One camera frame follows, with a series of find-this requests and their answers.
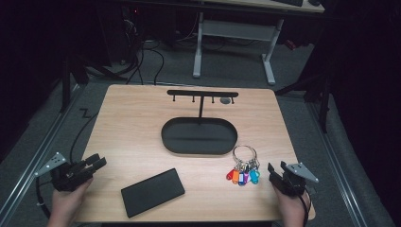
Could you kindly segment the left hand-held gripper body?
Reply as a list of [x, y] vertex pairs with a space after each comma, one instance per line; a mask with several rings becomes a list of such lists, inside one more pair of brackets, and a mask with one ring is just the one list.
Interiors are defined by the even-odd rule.
[[34, 173], [34, 176], [39, 178], [49, 172], [51, 183], [58, 191], [72, 192], [93, 178], [93, 174], [89, 172], [90, 166], [85, 163], [85, 160], [70, 164], [61, 153], [57, 152]]

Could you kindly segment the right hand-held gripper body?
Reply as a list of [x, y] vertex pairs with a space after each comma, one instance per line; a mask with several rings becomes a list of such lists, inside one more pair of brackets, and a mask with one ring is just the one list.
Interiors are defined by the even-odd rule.
[[317, 183], [319, 179], [303, 164], [287, 164], [283, 172], [279, 190], [290, 197], [302, 196], [305, 192], [306, 181]]

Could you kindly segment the black phone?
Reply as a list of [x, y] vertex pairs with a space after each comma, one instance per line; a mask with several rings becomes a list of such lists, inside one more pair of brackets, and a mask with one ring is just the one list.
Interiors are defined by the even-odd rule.
[[185, 193], [175, 168], [121, 190], [127, 216], [132, 218]]

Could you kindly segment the black key stand with tray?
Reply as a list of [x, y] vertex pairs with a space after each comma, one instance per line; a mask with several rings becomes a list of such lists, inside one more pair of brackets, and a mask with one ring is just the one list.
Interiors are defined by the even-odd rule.
[[161, 129], [162, 142], [169, 151], [183, 155], [224, 155], [230, 152], [237, 141], [235, 126], [223, 118], [204, 117], [203, 104], [206, 97], [228, 98], [234, 104], [238, 92], [168, 90], [168, 95], [191, 96], [200, 99], [197, 117], [174, 117]]

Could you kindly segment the person's right hand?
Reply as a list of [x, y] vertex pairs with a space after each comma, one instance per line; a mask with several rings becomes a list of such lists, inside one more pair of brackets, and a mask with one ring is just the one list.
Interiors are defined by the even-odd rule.
[[310, 197], [305, 192], [302, 197], [292, 198], [273, 188], [278, 200], [284, 227], [305, 227], [306, 212], [310, 208]]

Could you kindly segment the person's left hand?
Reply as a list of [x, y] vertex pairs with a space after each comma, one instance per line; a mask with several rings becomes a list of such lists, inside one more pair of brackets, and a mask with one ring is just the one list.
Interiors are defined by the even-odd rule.
[[88, 180], [72, 192], [55, 190], [52, 196], [52, 211], [46, 227], [71, 227], [92, 181]]

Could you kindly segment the black metal stand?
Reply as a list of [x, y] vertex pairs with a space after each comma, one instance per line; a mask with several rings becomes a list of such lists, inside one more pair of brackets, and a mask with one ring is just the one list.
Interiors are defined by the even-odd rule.
[[329, 111], [328, 103], [330, 96], [331, 82], [333, 79], [332, 73], [321, 73], [316, 76], [308, 77], [306, 79], [299, 79], [298, 81], [286, 86], [274, 93], [277, 96], [282, 96], [291, 91], [305, 90], [305, 102], [320, 101], [320, 109], [318, 114], [318, 123], [321, 130], [327, 133], [326, 120]]
[[67, 55], [62, 62], [62, 100], [61, 112], [64, 113], [71, 102], [71, 77], [73, 77], [78, 85], [87, 85], [89, 82], [86, 67], [90, 66], [110, 79], [124, 80], [116, 73], [104, 68], [100, 64], [90, 61], [81, 55]]

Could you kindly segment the dark computer tower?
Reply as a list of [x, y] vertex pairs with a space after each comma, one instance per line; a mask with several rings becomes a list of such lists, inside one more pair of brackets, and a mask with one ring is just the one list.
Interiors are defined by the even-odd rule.
[[132, 62], [141, 43], [139, 9], [123, 6], [121, 8], [124, 34], [127, 39], [128, 54], [126, 62]]

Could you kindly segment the white-framed desk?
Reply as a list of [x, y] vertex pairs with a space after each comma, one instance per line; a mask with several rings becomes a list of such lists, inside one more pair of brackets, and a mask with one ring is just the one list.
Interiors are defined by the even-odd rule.
[[[302, 7], [294, 7], [287, 4], [271, 0], [200, 0], [202, 7], [210, 6], [211, 4], [222, 4], [223, 6], [232, 7], [250, 7], [251, 9], [269, 9], [273, 12], [300, 12], [306, 15], [323, 14], [324, 6], [314, 7], [308, 3], [308, 0], [303, 0]], [[230, 22], [219, 19], [205, 19], [203, 13], [199, 13], [197, 48], [195, 52], [193, 77], [198, 79], [201, 76], [202, 62], [202, 38], [204, 36], [234, 38], [250, 41], [268, 42], [270, 45], [267, 52], [261, 55], [261, 61], [264, 66], [265, 75], [269, 85], [275, 84], [274, 74], [271, 69], [270, 58], [274, 47], [282, 30], [285, 19], [279, 16], [274, 25], [266, 26], [259, 23], [245, 22]]]

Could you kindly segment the black keyboard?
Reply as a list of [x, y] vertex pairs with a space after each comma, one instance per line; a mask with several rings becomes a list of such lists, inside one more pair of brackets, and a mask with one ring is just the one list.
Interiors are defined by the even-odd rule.
[[287, 4], [287, 5], [291, 5], [294, 7], [302, 7], [303, 6], [303, 0], [271, 0], [271, 1], [275, 1], [275, 2], [279, 2], [282, 4]]

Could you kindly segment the aluminium floor rail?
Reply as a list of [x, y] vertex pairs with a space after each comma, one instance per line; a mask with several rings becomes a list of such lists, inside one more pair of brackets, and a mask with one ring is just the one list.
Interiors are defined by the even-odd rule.
[[84, 89], [84, 85], [73, 86], [70, 103], [62, 112], [62, 90], [57, 87], [0, 165], [0, 227], [9, 224], [34, 181], [34, 172], [41, 167], [72, 105]]
[[357, 202], [356, 195], [348, 179], [340, 165], [340, 161], [334, 151], [334, 147], [329, 139], [326, 132], [322, 130], [319, 122], [318, 108], [314, 104], [306, 103], [309, 114], [314, 119], [314, 125], [323, 141], [324, 151], [328, 158], [329, 166], [333, 172], [334, 179], [337, 183], [338, 189], [340, 191], [342, 200], [347, 208], [350, 218], [354, 224], [354, 227], [368, 227], [365, 217]]

